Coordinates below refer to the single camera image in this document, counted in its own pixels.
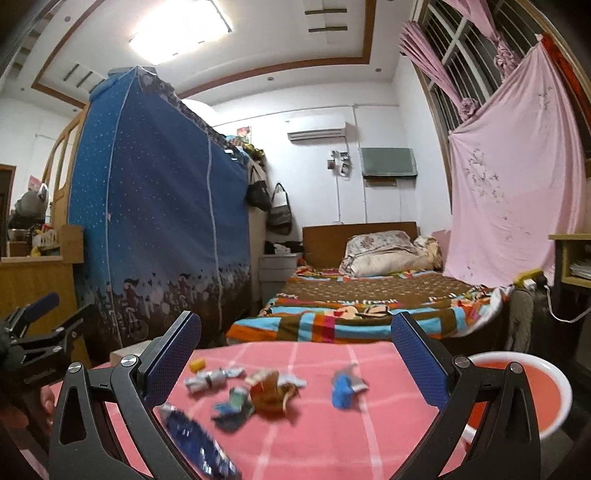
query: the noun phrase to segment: blue wrapper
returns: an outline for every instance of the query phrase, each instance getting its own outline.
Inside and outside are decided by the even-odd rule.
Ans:
[[[200,424],[170,405],[159,409],[166,431],[189,462],[214,479],[241,480],[236,465]]]

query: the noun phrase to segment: air conditioner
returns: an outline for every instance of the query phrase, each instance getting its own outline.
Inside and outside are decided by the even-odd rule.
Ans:
[[[293,118],[287,127],[287,138],[312,140],[345,136],[346,123],[340,115],[315,115]]]

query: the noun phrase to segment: pink tablecloth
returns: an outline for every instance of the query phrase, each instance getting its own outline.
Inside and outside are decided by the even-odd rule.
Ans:
[[[269,422],[254,415],[235,434],[217,430],[212,405],[228,399],[229,388],[191,398],[182,380],[185,367],[168,402],[199,421],[242,471],[245,480],[388,479],[414,449],[437,414],[425,403],[393,344],[332,345],[307,342],[257,342],[201,350],[207,369],[244,367],[292,372],[308,382],[293,399],[290,419]],[[356,410],[335,409],[330,401],[331,377],[351,362],[369,385]],[[241,385],[229,380],[228,387]],[[115,405],[109,412],[119,440],[133,467],[149,473]],[[458,446],[446,469],[461,463]]]

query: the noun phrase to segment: yellow candy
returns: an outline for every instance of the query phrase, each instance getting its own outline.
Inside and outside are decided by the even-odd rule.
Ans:
[[[203,358],[197,358],[197,360],[189,363],[189,370],[196,374],[200,370],[205,368],[205,360]]]

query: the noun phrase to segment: electrical cord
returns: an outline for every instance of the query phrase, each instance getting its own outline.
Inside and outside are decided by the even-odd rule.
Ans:
[[[361,143],[359,142],[359,124],[357,122],[357,113],[355,112],[355,109],[357,108],[357,106],[356,105],[349,105],[349,106],[351,108],[351,111],[353,112],[353,121],[355,123],[355,131],[357,132],[357,152],[359,153],[359,156],[361,156]],[[350,152],[348,142],[347,142],[347,151]],[[365,215],[364,222],[367,223],[368,222],[368,199],[367,199],[367,194],[365,191],[365,179],[363,178],[363,176],[361,177],[361,189],[363,190],[363,213]]]
[[[402,190],[400,190],[399,181],[396,182],[396,187],[398,190],[398,213],[400,215],[399,222],[402,222]]]
[[[337,213],[339,214],[339,220],[337,223],[343,223],[341,221],[341,214],[340,214],[340,191],[339,191],[339,178],[335,176],[335,184],[336,184],[336,207]]]
[[[589,312],[591,312],[591,307],[589,307],[587,310],[585,310],[581,315],[578,315],[577,317],[575,317],[573,320],[564,320],[564,319],[559,319],[554,312],[552,311],[552,301],[550,300],[550,287],[548,285],[544,285],[545,289],[546,289],[546,296],[548,297],[548,308],[550,309],[550,314],[552,315],[552,317],[554,317],[556,320],[558,320],[559,322],[562,323],[574,323],[574,322],[578,322],[581,318],[583,318],[585,315],[587,315]]]

